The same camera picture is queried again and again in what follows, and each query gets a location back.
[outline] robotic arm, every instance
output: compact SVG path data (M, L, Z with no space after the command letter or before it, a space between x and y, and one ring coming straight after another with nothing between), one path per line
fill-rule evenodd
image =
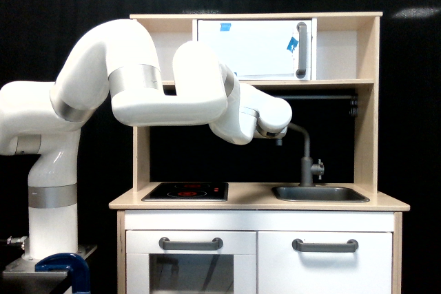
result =
M41 154L28 178L33 258L77 251L80 130L109 91L126 125L209 124L238 145L285 135L286 101L239 83L206 45L180 46L173 71L176 96L166 96L150 34L136 21L117 20L79 40L55 83L17 81L0 90L0 154Z

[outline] cabinet door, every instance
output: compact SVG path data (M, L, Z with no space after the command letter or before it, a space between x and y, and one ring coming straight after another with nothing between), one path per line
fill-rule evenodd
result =
M256 232L127 231L127 294L256 294Z
M310 244L354 248L350 240L358 248L354 253L300 252L293 248L296 239L303 242L300 250L323 248ZM391 294L391 272L391 233L258 233L259 294Z

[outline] induction cooktop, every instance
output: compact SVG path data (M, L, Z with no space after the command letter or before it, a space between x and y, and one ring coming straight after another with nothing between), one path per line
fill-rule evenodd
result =
M162 182L142 201L227 201L226 182Z

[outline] gray faucet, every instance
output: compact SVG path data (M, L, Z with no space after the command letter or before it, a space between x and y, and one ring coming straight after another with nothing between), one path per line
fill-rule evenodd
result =
M321 160L314 164L312 157L309 155L311 141L309 139L308 131L293 123L288 124L288 128L294 131L300 132L305 137L305 152L301 160L301 177L300 177L300 187L315 187L313 183L312 176L317 175L318 179L322 179L322 175L325 173L325 166Z

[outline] sink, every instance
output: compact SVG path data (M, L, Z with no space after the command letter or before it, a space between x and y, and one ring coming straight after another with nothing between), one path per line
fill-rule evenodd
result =
M369 199L347 187L279 186L272 191L279 200L314 202L368 202Z

